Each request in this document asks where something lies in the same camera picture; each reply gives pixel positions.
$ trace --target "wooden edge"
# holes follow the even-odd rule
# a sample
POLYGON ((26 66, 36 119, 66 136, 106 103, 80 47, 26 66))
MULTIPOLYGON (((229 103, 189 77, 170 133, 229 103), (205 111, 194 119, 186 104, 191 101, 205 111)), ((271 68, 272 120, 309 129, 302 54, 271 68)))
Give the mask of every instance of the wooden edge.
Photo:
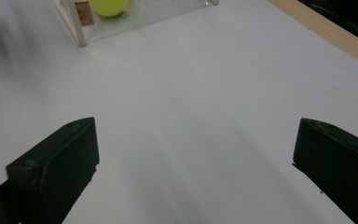
MULTIPOLYGON (((60 0, 52 0, 54 6, 57 8, 58 12, 60 13, 63 21, 65 22, 66 26, 70 30, 72 36, 75 38, 76 43, 79 47, 86 46, 86 38, 84 37, 83 30, 81 28, 80 19, 73 18, 68 12, 65 10, 63 5, 61 4, 60 0)), ((77 15, 75 2, 73 0, 64 0, 68 1, 69 10, 71 10, 72 15, 77 15)))
POLYGON ((217 6, 219 4, 219 0, 208 0, 213 6, 217 6))
POLYGON ((292 18, 358 60, 358 37, 297 0, 269 0, 292 18))

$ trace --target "tennis ball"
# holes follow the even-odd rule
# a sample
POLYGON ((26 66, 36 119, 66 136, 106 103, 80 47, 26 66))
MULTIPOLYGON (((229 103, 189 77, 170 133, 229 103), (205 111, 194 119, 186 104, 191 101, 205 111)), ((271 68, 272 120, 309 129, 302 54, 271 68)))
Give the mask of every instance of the tennis ball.
POLYGON ((89 0, 92 10, 103 17, 113 17, 127 8, 129 0, 89 0))

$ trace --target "white table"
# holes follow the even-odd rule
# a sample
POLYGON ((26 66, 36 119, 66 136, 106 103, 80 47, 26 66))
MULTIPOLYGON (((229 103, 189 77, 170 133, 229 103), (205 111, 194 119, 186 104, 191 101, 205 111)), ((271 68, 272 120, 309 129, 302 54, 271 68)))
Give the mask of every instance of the white table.
POLYGON ((0 0, 0 184, 90 116, 101 164, 64 223, 351 223, 291 163, 303 117, 358 136, 358 61, 267 1, 78 48, 50 1, 0 0))

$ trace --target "black object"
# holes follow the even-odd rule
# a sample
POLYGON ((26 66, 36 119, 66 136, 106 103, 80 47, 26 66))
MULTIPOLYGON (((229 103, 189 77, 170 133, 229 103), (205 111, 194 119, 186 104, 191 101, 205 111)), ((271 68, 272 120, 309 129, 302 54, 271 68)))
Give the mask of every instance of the black object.
POLYGON ((0 223, 62 223, 99 161, 94 118, 64 125, 7 166, 0 223))
POLYGON ((300 121, 294 166, 358 224, 358 137, 313 119, 300 121))
POLYGON ((298 0, 358 37, 358 0, 298 0))

